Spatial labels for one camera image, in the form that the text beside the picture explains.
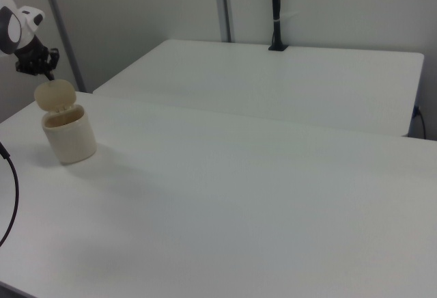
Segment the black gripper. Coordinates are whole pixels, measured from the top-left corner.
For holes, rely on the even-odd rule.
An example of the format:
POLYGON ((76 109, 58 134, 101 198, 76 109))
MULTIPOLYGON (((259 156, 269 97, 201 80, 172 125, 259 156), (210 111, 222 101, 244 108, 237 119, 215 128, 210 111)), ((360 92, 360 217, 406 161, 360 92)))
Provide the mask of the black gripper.
POLYGON ((53 74, 59 62, 59 49, 48 49, 44 46, 37 36, 34 36, 30 43, 23 48, 16 50, 17 56, 16 71, 26 75, 37 76, 42 69, 42 73, 49 81, 53 81, 53 74))

